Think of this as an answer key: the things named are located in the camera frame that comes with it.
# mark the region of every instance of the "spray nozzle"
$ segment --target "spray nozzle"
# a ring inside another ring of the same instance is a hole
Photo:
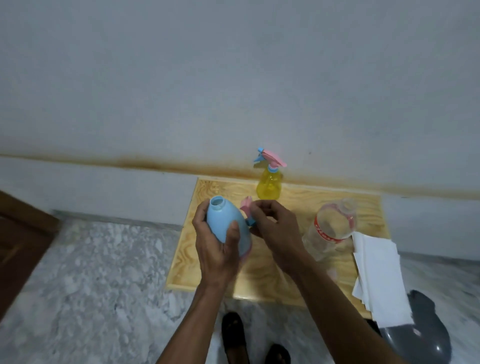
[[[270,172],[276,172],[278,167],[286,167],[287,164],[280,159],[278,155],[269,150],[258,148],[259,155],[254,162],[260,162],[262,160],[268,160],[268,170]]]

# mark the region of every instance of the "brown door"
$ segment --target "brown door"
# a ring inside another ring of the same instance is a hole
[[[55,217],[0,191],[0,320],[59,226]]]

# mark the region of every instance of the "clear plastic bottle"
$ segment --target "clear plastic bottle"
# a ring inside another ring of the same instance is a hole
[[[302,237],[305,249],[316,261],[334,250],[336,245],[350,237],[357,225],[357,203],[344,198],[323,205],[315,220]]]

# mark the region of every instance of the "yellow spray bottle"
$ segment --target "yellow spray bottle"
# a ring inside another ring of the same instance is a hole
[[[286,167],[287,164],[269,150],[258,148],[258,152],[259,155],[255,162],[267,160],[269,164],[258,183],[257,195],[262,200],[276,200],[280,197],[282,190],[282,175],[278,171],[278,167]]]

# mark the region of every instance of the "white marble floor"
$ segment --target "white marble floor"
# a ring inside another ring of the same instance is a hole
[[[68,220],[0,324],[0,363],[154,363],[180,324],[192,293],[163,290],[180,233]],[[449,330],[453,363],[480,355],[480,266],[403,258],[408,290],[432,298]],[[294,363],[331,363],[309,313],[226,299],[207,357],[226,363],[223,313],[240,313],[251,363],[273,342]]]

